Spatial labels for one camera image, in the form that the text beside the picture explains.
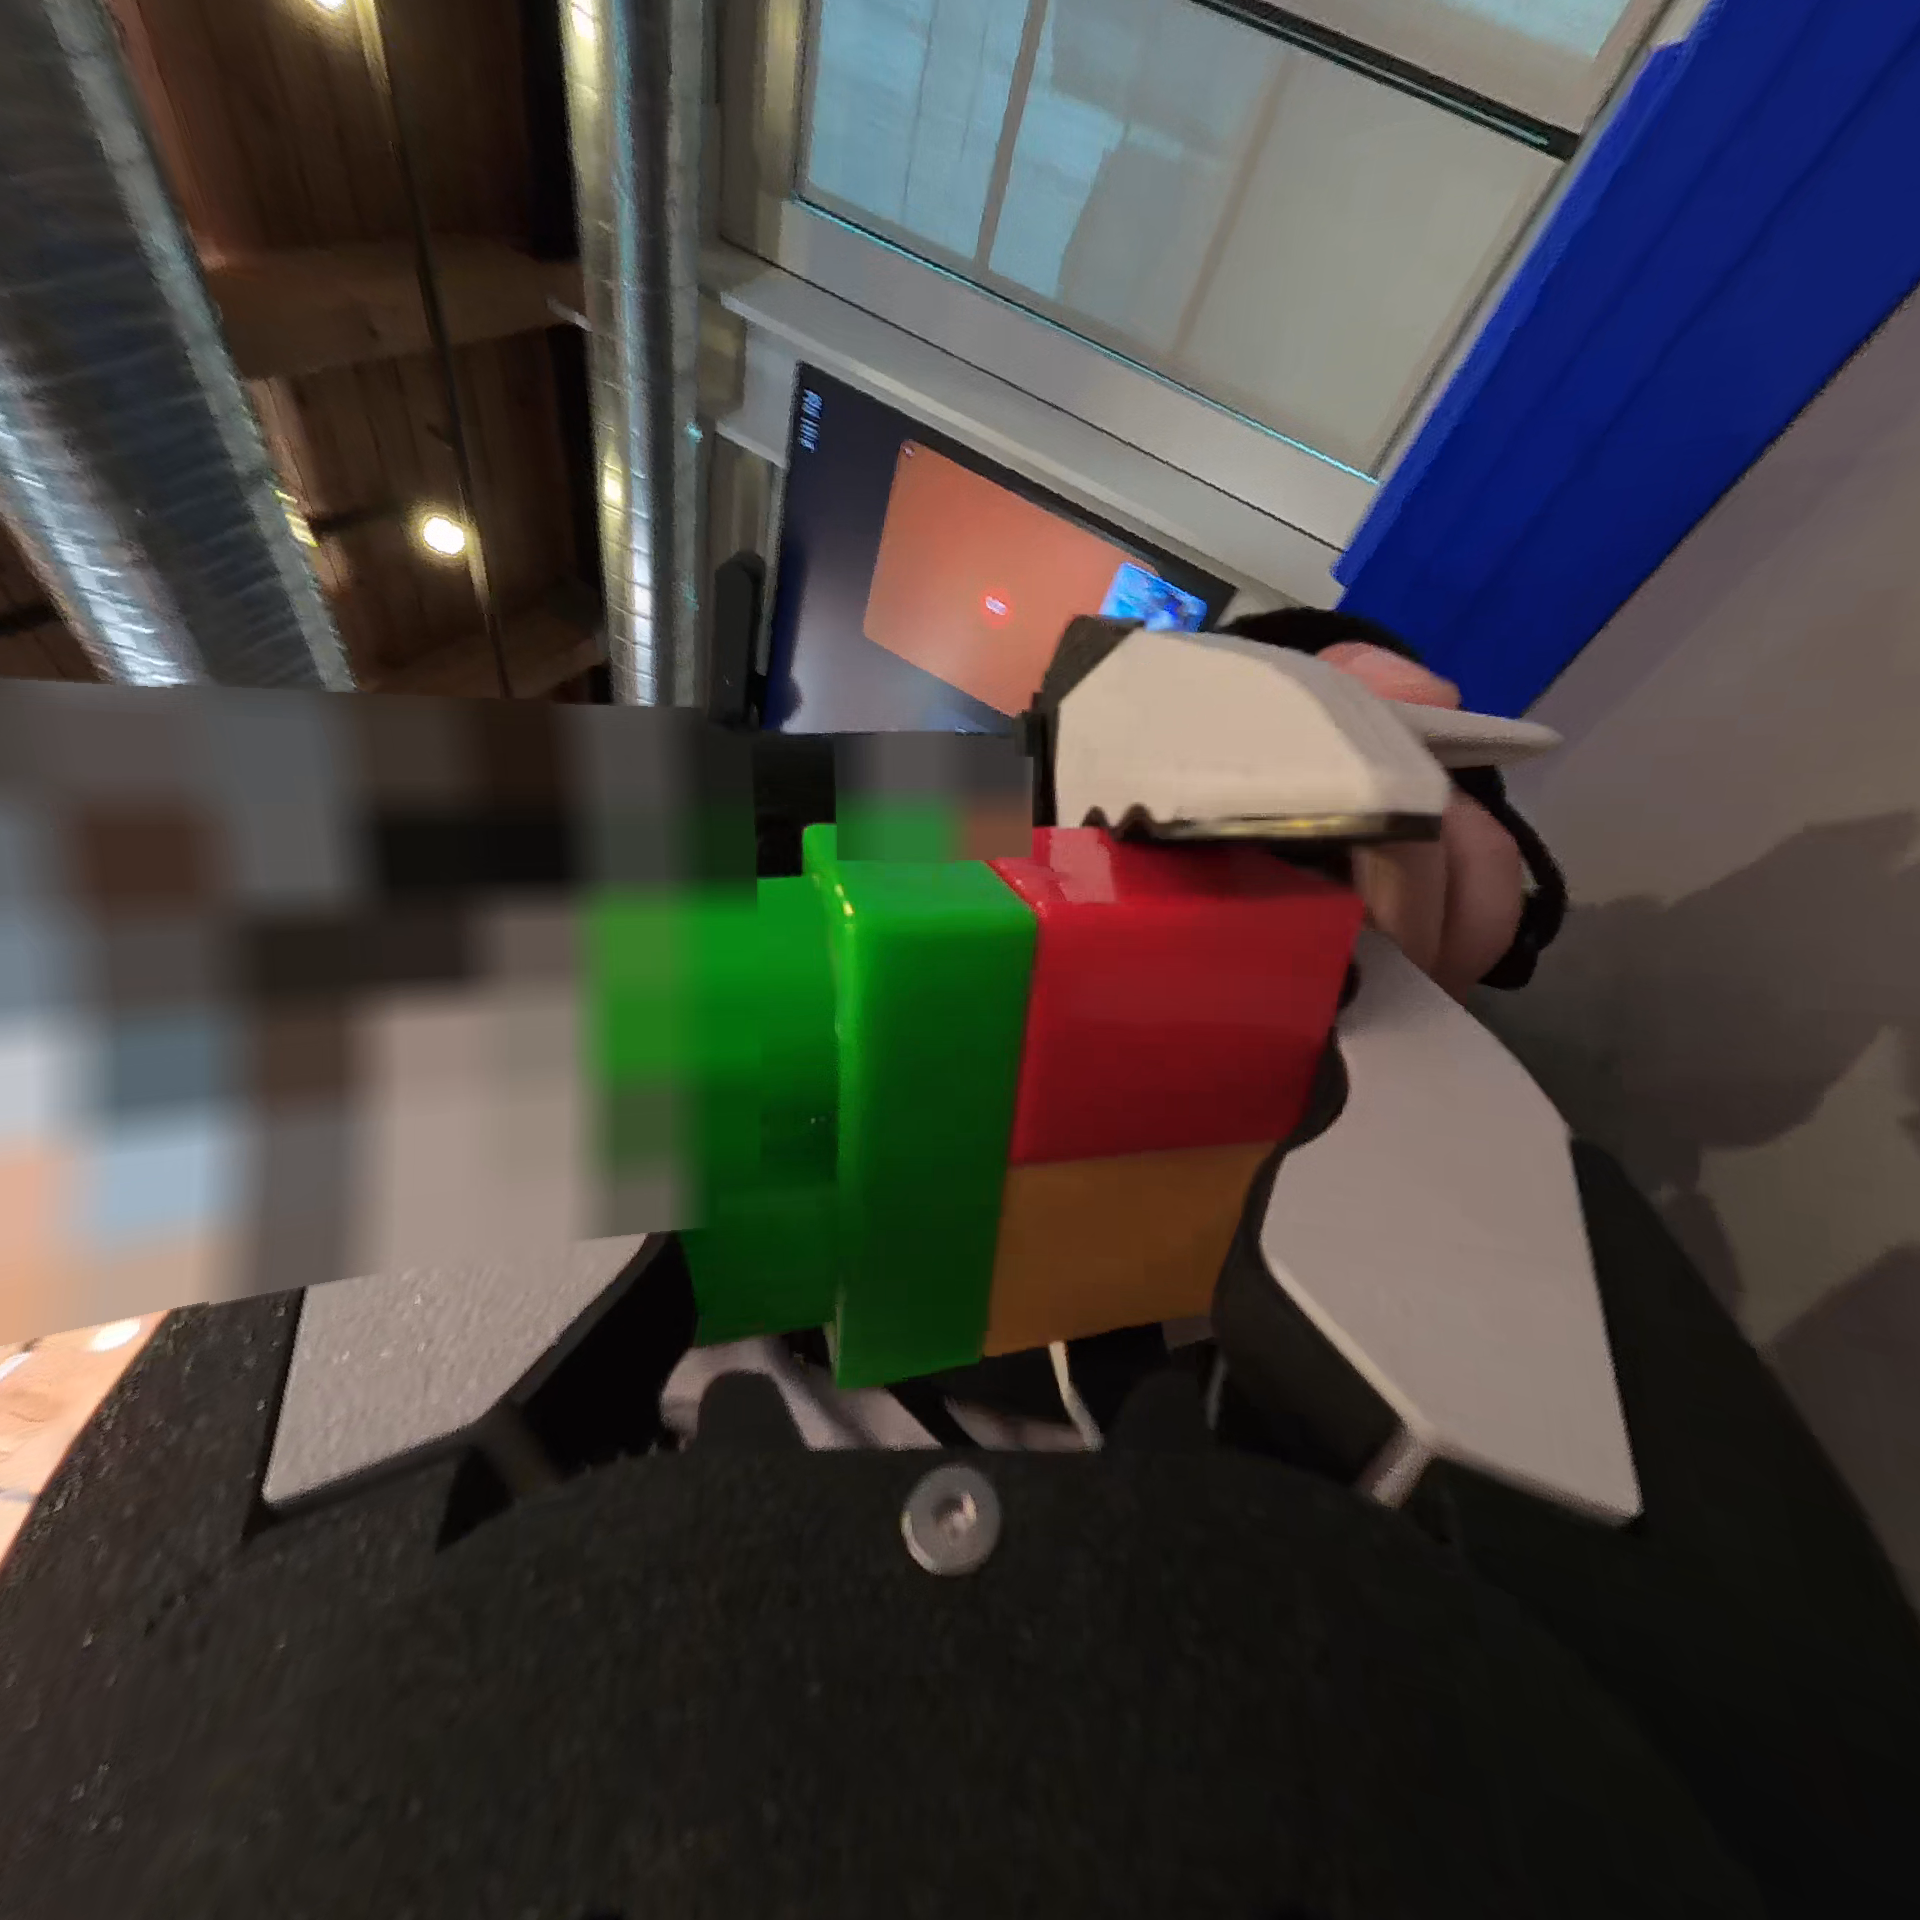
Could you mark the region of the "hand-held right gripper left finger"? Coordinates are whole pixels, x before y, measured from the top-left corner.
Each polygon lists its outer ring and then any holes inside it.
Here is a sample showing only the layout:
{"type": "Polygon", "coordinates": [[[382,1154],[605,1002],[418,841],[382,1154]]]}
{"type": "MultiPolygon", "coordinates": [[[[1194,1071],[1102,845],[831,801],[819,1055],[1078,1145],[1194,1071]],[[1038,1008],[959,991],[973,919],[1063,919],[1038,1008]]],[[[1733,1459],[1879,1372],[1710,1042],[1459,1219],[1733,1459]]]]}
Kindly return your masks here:
{"type": "Polygon", "coordinates": [[[664,1233],[558,1256],[309,1287],[278,1389],[264,1507],[312,1507],[468,1443],[671,1249],[664,1233]]]}

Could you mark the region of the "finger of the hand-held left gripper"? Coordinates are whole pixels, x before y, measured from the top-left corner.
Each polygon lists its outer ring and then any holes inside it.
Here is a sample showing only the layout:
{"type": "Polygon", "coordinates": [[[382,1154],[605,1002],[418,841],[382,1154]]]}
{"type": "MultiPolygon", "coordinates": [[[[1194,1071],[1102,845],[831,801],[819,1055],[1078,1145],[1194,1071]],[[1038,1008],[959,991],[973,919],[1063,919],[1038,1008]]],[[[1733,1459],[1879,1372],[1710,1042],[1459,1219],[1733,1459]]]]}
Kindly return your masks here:
{"type": "Polygon", "coordinates": [[[1454,773],[1558,740],[1519,719],[1391,703],[1246,637],[1075,621],[1038,688],[1038,801],[1052,826],[1159,845],[1422,843],[1454,773]]]}

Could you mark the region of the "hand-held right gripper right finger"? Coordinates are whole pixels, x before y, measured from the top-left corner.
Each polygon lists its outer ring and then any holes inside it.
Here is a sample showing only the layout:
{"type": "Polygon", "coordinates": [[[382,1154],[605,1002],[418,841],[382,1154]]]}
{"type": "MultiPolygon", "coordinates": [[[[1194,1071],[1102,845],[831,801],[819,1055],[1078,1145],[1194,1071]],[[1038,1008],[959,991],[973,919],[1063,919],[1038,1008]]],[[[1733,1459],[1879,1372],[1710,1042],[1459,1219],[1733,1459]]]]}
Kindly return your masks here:
{"type": "Polygon", "coordinates": [[[1232,1403],[1383,1507],[1459,1468],[1632,1522],[1568,1128],[1410,960],[1363,953],[1355,973],[1311,1124],[1262,1164],[1216,1282],[1232,1403]]]}

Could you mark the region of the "red mega block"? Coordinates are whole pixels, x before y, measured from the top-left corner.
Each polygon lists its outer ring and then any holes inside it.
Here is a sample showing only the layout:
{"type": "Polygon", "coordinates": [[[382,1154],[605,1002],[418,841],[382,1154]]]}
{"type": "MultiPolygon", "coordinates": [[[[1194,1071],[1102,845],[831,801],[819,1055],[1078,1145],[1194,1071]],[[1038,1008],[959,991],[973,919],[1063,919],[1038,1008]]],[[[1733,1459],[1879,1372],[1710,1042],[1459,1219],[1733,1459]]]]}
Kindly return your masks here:
{"type": "Polygon", "coordinates": [[[1011,1162],[1272,1145],[1306,1111],[1360,932],[1260,849],[1036,829],[992,872],[1038,924],[1011,1162]]]}

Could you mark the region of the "yellow mega block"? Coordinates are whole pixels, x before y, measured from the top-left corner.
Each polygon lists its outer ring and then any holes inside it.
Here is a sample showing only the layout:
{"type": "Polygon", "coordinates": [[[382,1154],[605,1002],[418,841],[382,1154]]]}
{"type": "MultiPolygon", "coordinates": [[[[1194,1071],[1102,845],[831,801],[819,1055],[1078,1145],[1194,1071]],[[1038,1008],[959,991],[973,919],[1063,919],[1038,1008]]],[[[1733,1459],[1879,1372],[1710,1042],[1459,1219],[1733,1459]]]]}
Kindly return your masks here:
{"type": "Polygon", "coordinates": [[[1013,1165],[982,1355],[1205,1315],[1272,1152],[1228,1143],[1013,1165]]]}

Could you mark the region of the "green mega block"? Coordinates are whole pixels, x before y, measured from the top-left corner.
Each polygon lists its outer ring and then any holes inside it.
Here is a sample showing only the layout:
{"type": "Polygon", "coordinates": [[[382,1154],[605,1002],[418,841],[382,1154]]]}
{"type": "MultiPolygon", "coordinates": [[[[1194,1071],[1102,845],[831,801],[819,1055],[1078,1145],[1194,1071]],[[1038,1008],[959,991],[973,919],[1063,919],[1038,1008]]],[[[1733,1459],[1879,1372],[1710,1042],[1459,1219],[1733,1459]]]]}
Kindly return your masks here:
{"type": "Polygon", "coordinates": [[[986,1351],[1038,917],[982,859],[846,859],[811,826],[717,947],[730,1039],[702,1221],[703,1347],[819,1331],[831,1379],[986,1351]]]}

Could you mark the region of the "blue storage bin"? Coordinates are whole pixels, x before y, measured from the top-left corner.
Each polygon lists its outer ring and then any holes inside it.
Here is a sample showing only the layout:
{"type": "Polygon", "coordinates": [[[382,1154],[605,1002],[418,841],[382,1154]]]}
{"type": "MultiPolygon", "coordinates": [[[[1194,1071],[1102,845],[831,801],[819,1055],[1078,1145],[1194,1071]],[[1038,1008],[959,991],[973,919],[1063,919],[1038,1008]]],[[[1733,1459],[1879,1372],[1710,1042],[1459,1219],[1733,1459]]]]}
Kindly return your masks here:
{"type": "Polygon", "coordinates": [[[1523,714],[1915,288],[1918,4],[1707,4],[1650,53],[1334,564],[1523,714]]]}

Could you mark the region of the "person's left hand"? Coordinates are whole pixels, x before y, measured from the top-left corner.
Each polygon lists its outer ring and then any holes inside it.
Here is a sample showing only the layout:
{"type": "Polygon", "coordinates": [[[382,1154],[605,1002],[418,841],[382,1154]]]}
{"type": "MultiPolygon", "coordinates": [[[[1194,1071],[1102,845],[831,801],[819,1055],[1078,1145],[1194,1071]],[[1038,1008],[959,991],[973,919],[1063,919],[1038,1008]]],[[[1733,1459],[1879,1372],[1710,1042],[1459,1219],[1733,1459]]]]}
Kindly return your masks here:
{"type": "MultiPolygon", "coordinates": [[[[1459,709],[1459,688],[1384,645],[1364,621],[1336,621],[1320,655],[1399,704],[1459,709]]],[[[1368,921],[1454,1000],[1466,1002],[1514,944],[1527,877],[1519,843],[1495,815],[1454,793],[1431,843],[1394,843],[1350,852],[1352,888],[1368,921]]]]}

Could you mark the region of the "computer monitor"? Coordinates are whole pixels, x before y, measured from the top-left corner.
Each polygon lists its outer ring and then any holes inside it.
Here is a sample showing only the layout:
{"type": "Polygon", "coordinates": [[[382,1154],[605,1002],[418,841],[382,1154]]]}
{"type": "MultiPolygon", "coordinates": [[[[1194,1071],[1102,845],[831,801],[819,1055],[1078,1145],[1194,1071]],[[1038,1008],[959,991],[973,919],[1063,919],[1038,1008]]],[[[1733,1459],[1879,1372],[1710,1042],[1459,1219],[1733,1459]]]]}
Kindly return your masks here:
{"type": "Polygon", "coordinates": [[[1198,633],[1237,587],[798,364],[757,719],[1002,735],[1077,617],[1198,633]]]}

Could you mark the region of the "glass window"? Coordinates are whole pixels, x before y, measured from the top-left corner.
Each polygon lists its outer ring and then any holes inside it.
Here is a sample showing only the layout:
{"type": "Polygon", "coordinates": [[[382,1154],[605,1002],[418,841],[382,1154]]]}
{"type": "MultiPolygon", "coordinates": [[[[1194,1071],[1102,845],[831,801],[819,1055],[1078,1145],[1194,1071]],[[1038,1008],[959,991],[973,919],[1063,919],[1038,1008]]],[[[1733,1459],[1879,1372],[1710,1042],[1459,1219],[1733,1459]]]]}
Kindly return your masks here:
{"type": "Polygon", "coordinates": [[[798,364],[1331,605],[1381,482],[1699,4],[716,4],[727,432],[798,364]]]}

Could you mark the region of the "black webcam bar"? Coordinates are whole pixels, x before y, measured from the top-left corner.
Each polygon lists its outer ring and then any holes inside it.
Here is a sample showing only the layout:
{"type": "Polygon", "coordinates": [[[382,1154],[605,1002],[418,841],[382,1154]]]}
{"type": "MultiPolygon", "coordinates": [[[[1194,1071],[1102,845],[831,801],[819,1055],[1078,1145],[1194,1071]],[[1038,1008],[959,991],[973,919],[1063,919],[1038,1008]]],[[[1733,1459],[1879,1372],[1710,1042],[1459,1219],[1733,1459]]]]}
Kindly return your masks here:
{"type": "Polygon", "coordinates": [[[740,548],[711,579],[708,716],[758,731],[766,711],[771,628],[766,563],[740,548]]]}

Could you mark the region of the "silver duct pipe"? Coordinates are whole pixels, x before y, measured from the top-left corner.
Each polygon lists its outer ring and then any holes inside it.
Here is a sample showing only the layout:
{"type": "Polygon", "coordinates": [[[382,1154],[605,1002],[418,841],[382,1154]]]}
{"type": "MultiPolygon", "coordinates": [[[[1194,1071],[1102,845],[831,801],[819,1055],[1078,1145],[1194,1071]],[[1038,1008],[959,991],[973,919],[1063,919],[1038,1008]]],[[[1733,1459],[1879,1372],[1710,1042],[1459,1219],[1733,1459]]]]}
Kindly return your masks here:
{"type": "Polygon", "coordinates": [[[612,693],[702,709],[707,8],[560,2],[612,693]]]}
{"type": "Polygon", "coordinates": [[[109,682],[355,688],[106,4],[3,4],[3,496],[109,682]]]}

